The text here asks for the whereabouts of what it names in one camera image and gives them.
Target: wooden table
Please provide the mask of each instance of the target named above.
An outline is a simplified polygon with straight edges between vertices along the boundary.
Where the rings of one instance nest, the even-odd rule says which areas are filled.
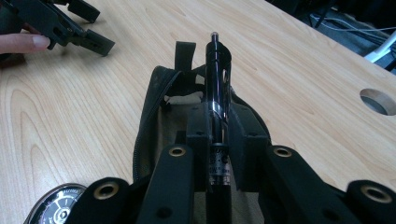
[[[178,40],[196,42],[193,66],[205,63],[213,31],[233,55],[234,89],[275,144],[339,189],[371,179],[396,190],[396,117],[361,100],[375,95],[364,89],[396,100],[396,76],[262,0],[89,2],[102,12],[95,24],[71,18],[116,42],[108,56],[69,45],[1,63],[0,223],[22,223],[63,183],[132,183],[151,71],[174,66]]]

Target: fingernail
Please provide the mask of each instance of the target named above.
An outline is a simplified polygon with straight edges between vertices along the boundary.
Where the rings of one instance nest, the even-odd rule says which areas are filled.
[[[46,49],[50,45],[50,39],[43,35],[33,36],[33,43],[37,49]]]

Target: round dial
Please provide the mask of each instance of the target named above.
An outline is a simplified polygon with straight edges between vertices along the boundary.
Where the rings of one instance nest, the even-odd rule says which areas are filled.
[[[79,184],[64,184],[52,189],[35,204],[24,224],[65,223],[84,190]]]

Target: black clip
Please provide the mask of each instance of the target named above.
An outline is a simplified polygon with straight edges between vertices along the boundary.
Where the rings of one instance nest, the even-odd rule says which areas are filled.
[[[94,23],[100,11],[83,0],[0,0],[0,35],[18,33],[25,22],[56,43],[69,42],[106,56],[114,42],[92,30],[84,31],[54,4],[67,5],[70,12]]]

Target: round hole in desk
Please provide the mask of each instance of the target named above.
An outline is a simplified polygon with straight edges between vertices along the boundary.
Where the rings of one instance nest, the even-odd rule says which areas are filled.
[[[375,112],[393,116],[396,115],[396,103],[382,91],[364,89],[361,91],[361,100]]]

